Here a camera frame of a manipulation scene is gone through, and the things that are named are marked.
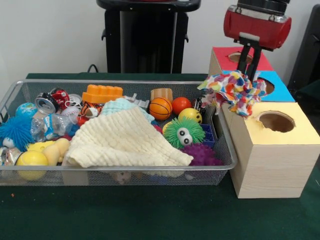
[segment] googly eyes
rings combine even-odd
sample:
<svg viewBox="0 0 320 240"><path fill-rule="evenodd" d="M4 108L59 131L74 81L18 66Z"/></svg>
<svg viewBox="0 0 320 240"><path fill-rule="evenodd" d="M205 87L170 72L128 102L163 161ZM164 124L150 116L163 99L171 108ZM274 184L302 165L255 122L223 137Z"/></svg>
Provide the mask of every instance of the googly eyes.
<svg viewBox="0 0 320 240"><path fill-rule="evenodd" d="M193 139L189 133L189 130L186 129L185 127L179 128L178 131L176 132L176 135L183 146L190 145L193 142Z"/></svg>

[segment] wire mesh basket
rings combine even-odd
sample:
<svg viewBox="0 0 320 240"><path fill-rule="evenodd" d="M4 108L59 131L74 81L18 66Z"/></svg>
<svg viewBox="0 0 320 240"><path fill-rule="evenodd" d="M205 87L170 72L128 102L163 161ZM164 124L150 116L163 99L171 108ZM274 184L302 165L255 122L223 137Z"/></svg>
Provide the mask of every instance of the wire mesh basket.
<svg viewBox="0 0 320 240"><path fill-rule="evenodd" d="M89 84L118 86L125 96L137 94L137 99L150 99L157 88L171 88L173 98L201 97L197 89L200 81L130 81L130 80L22 80L14 83L0 102L1 122L14 116L23 103L34 102L39 93L48 93L55 87L70 94L82 95ZM211 125L215 144L213 150L222 166L0 166L1 186L114 186L114 185L218 185L227 171L238 162L231 136L222 112L215 115L209 107L203 124ZM157 174L166 171L166 176Z"/></svg>

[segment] orange lego brick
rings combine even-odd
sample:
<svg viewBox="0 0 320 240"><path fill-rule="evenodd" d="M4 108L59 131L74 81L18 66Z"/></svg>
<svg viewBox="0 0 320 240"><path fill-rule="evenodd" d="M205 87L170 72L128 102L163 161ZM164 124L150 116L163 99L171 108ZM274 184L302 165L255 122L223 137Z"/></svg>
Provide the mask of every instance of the orange lego brick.
<svg viewBox="0 0 320 240"><path fill-rule="evenodd" d="M88 85L82 93L82 100L92 104L105 104L123 98L124 90L119 86Z"/></svg>

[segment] yellow toy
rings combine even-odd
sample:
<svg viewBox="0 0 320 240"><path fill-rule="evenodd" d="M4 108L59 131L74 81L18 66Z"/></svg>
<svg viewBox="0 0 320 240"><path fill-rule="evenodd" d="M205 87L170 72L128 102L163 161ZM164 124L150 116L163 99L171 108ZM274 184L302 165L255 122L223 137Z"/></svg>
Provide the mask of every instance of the yellow toy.
<svg viewBox="0 0 320 240"><path fill-rule="evenodd" d="M57 163L62 163L65 153L67 152L70 143L65 138L60 138L57 141L37 142L30 144L28 151L37 151L43 153L49 166L56 166Z"/></svg>
<svg viewBox="0 0 320 240"><path fill-rule="evenodd" d="M46 147L48 147L52 144L55 144L55 141L45 141L45 142L37 142L34 144L29 144L29 146L27 147L27 151L37 151L37 152L42 153L42 151Z"/></svg>
<svg viewBox="0 0 320 240"><path fill-rule="evenodd" d="M167 122L167 123L163 126L163 128L162 128L162 134L165 134L165 131L166 131L167 127L168 127L171 123L172 123L171 121L170 121L170 122Z"/></svg>
<svg viewBox="0 0 320 240"><path fill-rule="evenodd" d="M38 151L26 151L16 161L17 166L47 166L47 157ZM46 171L18 170L18 174L28 181L38 180Z"/></svg>
<svg viewBox="0 0 320 240"><path fill-rule="evenodd" d="M54 144L47 146L42 153L48 159L48 165L56 166L57 163L62 163L69 146L70 142L65 138L60 138Z"/></svg>
<svg viewBox="0 0 320 240"><path fill-rule="evenodd" d="M182 119L184 117L189 118L189 119L193 119L198 124L202 123L201 113L197 109L186 108L186 109L182 110L182 112L180 112L180 114L178 116L178 120L182 121Z"/></svg>

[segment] green table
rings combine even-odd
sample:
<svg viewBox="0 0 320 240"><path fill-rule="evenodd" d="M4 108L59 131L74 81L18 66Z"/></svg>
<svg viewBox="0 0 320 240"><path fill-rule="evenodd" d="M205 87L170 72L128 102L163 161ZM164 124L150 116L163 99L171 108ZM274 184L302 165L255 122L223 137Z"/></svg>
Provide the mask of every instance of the green table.
<svg viewBox="0 0 320 240"><path fill-rule="evenodd" d="M200 80L204 75L29 74L38 79ZM320 172L301 198L237 199L219 186L2 187L0 239L318 240Z"/></svg>

